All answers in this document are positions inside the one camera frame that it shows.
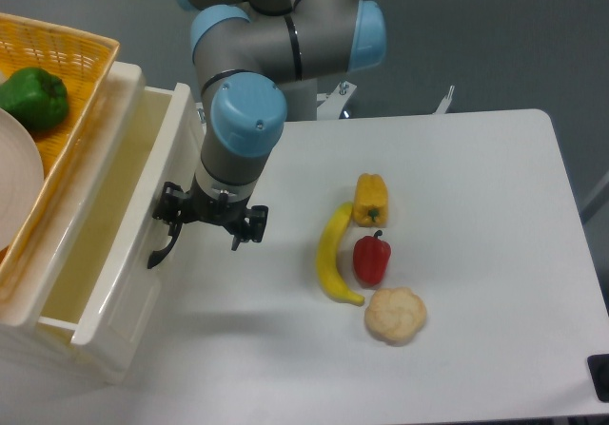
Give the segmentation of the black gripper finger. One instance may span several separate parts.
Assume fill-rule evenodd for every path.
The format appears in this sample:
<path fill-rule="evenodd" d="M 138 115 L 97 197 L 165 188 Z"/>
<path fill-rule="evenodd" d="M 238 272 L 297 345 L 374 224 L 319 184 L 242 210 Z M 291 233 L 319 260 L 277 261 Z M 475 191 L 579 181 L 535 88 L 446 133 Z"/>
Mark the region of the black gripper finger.
<path fill-rule="evenodd" d="M 178 184 L 165 182 L 152 218 L 167 226 L 190 222 L 190 195 Z"/>
<path fill-rule="evenodd" d="M 236 251 L 242 243 L 260 243 L 263 240 L 268 217 L 268 207 L 254 205 L 245 208 L 235 221 L 230 224 L 233 236 L 231 250 Z"/>

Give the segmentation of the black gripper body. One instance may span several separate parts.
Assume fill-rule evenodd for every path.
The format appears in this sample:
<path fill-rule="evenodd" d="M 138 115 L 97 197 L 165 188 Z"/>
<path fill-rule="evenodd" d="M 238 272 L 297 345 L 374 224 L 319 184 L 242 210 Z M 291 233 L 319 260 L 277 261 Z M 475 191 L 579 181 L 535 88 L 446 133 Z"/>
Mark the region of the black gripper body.
<path fill-rule="evenodd" d="M 183 207 L 183 222 L 205 222 L 222 226 L 232 235 L 245 235 L 249 231 L 246 208 L 249 197 L 231 201 L 229 197 L 212 196 L 197 183 L 192 183 Z"/>

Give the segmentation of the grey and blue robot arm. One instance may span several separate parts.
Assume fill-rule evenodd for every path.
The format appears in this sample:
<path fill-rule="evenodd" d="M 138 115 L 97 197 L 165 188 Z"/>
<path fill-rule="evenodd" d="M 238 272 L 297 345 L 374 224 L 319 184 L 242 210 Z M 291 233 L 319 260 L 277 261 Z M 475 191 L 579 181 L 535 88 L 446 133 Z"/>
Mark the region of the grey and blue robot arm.
<path fill-rule="evenodd" d="M 190 27 L 206 121 L 189 189 L 166 183 L 153 212 L 176 241 L 182 227 L 223 227 L 235 243 L 263 238 L 268 210 L 249 199 L 288 117 L 282 87 L 379 65 L 386 26 L 366 0 L 178 0 Z"/>

